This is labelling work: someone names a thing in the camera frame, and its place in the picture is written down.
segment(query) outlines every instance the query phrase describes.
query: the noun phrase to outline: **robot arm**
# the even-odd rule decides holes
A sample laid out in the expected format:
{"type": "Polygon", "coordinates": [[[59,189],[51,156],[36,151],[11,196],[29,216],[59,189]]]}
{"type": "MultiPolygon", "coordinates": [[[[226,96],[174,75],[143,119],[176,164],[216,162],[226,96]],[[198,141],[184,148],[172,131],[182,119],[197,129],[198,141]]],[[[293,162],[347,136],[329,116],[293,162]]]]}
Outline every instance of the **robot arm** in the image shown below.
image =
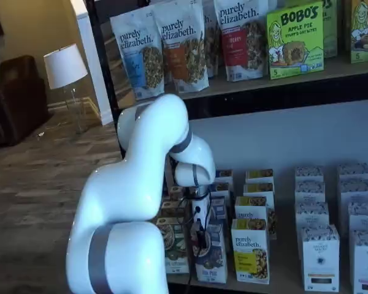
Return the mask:
{"type": "Polygon", "coordinates": [[[66,257],[74,293],[167,293],[163,239],[145,222],[161,204],[166,154],[180,162],[179,185],[214,182],[212,152],[192,134],[180,98],[164,95],[135,114],[130,108],[119,119],[126,157],[95,170],[82,190],[66,257]]]}

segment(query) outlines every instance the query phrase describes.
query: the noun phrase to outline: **leather chair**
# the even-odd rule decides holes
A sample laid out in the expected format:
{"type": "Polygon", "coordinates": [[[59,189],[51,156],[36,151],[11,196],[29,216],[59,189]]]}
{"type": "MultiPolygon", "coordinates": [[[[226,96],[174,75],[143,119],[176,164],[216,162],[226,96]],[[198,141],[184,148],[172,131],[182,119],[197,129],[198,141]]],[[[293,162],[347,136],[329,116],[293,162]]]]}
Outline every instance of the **leather chair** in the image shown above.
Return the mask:
{"type": "Polygon", "coordinates": [[[0,64],[0,145],[14,145],[49,118],[45,83],[32,56],[0,64]]]}

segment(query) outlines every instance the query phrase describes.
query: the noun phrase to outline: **purely elizabeth granola bag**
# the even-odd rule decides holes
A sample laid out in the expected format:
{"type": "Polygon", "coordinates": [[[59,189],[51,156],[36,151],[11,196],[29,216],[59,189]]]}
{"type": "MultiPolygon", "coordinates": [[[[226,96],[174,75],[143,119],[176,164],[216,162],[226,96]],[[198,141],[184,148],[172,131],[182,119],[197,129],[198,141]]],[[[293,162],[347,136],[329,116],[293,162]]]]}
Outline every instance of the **purely elizabeth granola bag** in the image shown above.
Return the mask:
{"type": "Polygon", "coordinates": [[[228,81],[260,78],[268,73],[265,0],[214,0],[222,30],[228,81]]]}
{"type": "Polygon", "coordinates": [[[110,19],[137,100],[164,92],[162,43],[151,7],[110,19]]]}
{"type": "Polygon", "coordinates": [[[186,93],[207,88],[200,0],[174,0],[152,7],[176,90],[186,93]]]}

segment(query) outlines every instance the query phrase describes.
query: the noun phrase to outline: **wooden floor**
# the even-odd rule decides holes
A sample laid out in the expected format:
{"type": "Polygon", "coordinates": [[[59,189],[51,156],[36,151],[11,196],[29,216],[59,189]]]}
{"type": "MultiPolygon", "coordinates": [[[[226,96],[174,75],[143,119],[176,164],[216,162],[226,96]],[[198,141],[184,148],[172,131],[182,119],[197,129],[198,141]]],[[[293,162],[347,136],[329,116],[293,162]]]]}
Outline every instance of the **wooden floor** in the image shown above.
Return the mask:
{"type": "Polygon", "coordinates": [[[113,125],[93,115],[87,125],[76,135],[71,117],[57,113],[0,148],[0,293],[69,292],[65,252],[80,191],[96,167],[121,159],[113,125]]]}

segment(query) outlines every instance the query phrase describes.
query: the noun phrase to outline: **shelf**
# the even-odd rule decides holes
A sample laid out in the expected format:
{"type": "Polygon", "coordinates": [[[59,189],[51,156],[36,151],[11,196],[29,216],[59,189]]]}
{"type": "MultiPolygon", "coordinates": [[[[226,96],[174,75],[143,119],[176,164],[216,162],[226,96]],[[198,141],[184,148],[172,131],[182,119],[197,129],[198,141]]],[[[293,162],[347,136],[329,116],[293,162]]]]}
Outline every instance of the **shelf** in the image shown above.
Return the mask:
{"type": "MultiPolygon", "coordinates": [[[[245,282],[238,282],[234,272],[233,256],[228,256],[228,282],[226,284],[211,284],[199,282],[196,278],[196,273],[191,280],[191,285],[209,288],[220,288],[225,290],[233,290],[239,292],[252,293],[308,293],[304,291],[301,280],[300,263],[297,253],[297,239],[294,232],[294,214],[293,209],[289,210],[289,216],[278,218],[278,231],[276,241],[271,241],[270,252],[270,284],[260,285],[245,282]],[[281,228],[289,228],[289,230],[279,230],[281,228]]],[[[342,264],[340,266],[340,288],[339,293],[351,293],[349,280],[349,262],[347,245],[342,242],[342,264]]],[[[187,284],[188,275],[167,275],[168,283],[172,284],[187,284]]]]}

